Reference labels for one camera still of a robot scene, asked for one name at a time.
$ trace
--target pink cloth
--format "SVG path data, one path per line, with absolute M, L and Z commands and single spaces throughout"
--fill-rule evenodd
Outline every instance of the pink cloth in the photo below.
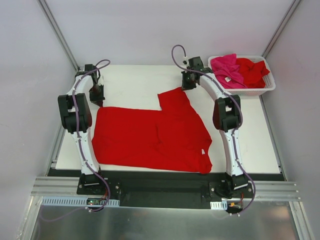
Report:
M 236 65 L 237 55 L 235 53 L 219 56 L 211 59 L 210 64 L 216 79 L 225 89 L 246 89 L 244 77 L 238 72 L 240 66 Z

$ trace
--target red garment in basket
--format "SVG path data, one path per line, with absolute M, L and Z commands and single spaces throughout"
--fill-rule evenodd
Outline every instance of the red garment in basket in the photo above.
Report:
M 250 89 L 263 89 L 266 86 L 263 76 L 270 73 L 264 61 L 257 63 L 247 58 L 238 58 L 236 64 L 240 65 L 239 73 L 243 76 L 243 83 Z
M 158 94 L 161 111 L 101 107 L 92 145 L 101 164 L 184 172 L 211 171 L 211 137 L 186 94 Z
M 246 89 L 244 77 L 238 72 L 235 53 L 211 59 L 210 64 L 216 79 L 225 89 Z

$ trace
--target white basket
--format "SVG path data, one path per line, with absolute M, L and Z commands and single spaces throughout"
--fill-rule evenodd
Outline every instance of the white basket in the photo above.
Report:
M 211 56 L 208 59 L 208 66 L 211 68 L 211 59 L 217 58 L 220 56 Z M 237 55 L 237 58 L 245 58 L 250 59 L 254 63 L 258 63 L 260 61 L 264 61 L 265 67 L 270 71 L 268 75 L 265 75 L 262 79 L 265 82 L 264 88 L 228 88 L 228 92 L 232 94 L 237 94 L 240 96 L 259 96 L 261 94 L 264 94 L 266 91 L 271 91 L 276 88 L 276 83 L 274 76 L 271 73 L 270 67 L 268 63 L 266 62 L 265 58 L 262 56 L 243 56 L 243 55 Z

